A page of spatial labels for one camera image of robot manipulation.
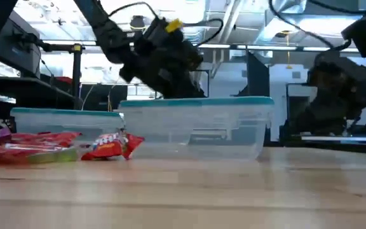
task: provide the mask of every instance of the wooden table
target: wooden table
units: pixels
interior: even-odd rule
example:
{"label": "wooden table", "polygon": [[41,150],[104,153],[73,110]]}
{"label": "wooden table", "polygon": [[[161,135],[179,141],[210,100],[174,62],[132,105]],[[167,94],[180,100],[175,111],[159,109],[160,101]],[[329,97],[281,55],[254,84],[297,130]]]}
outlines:
{"label": "wooden table", "polygon": [[366,228],[366,155],[0,167],[0,228]]}

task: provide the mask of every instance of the clear plastic container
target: clear plastic container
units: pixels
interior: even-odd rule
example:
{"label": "clear plastic container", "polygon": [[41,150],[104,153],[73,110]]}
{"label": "clear plastic container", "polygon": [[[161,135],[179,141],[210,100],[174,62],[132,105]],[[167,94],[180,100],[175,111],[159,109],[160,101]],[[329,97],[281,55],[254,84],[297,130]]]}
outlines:
{"label": "clear plastic container", "polygon": [[115,133],[125,126],[119,113],[60,109],[13,108],[17,132],[80,132],[79,141],[94,141],[101,134]]}
{"label": "clear plastic container", "polygon": [[119,110],[127,131],[145,137],[144,146],[191,157],[254,159],[262,151],[273,104],[269,97],[165,99],[122,101]]}

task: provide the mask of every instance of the plastic lid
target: plastic lid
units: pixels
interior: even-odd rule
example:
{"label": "plastic lid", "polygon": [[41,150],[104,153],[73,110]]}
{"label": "plastic lid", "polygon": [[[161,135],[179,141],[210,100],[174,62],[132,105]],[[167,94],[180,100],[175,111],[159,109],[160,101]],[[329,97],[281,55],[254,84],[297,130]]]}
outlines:
{"label": "plastic lid", "polygon": [[121,101],[120,106],[128,107],[160,107],[160,106],[232,106],[232,105],[273,105],[273,99],[262,96],[199,98],[199,99],[159,99],[149,101]]}
{"label": "plastic lid", "polygon": [[37,113],[55,115],[90,115],[90,116],[112,116],[120,117],[117,112],[108,111],[77,111],[64,109],[41,109],[41,108],[12,108],[11,113]]}

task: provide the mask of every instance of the wooden tabletop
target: wooden tabletop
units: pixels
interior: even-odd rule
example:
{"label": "wooden tabletop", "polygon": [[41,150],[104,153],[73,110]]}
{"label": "wooden tabletop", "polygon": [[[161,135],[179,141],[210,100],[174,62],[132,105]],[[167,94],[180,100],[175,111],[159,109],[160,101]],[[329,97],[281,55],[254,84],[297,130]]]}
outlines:
{"label": "wooden tabletop", "polygon": [[0,167],[0,228],[366,228],[366,155],[136,156]]}

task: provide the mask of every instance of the plastic container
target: plastic container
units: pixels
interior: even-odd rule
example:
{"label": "plastic container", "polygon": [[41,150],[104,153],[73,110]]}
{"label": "plastic container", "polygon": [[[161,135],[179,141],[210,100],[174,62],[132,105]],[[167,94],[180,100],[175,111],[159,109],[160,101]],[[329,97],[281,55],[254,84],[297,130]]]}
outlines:
{"label": "plastic container", "polygon": [[269,97],[165,99],[122,101],[119,110],[127,131],[145,137],[145,145],[167,143],[169,151],[182,146],[191,151],[196,151],[195,146],[226,146],[227,153],[256,158],[262,151],[273,104]]}
{"label": "plastic container", "polygon": [[17,132],[80,132],[78,141],[94,141],[100,134],[115,133],[125,126],[119,113],[60,109],[13,108]]}

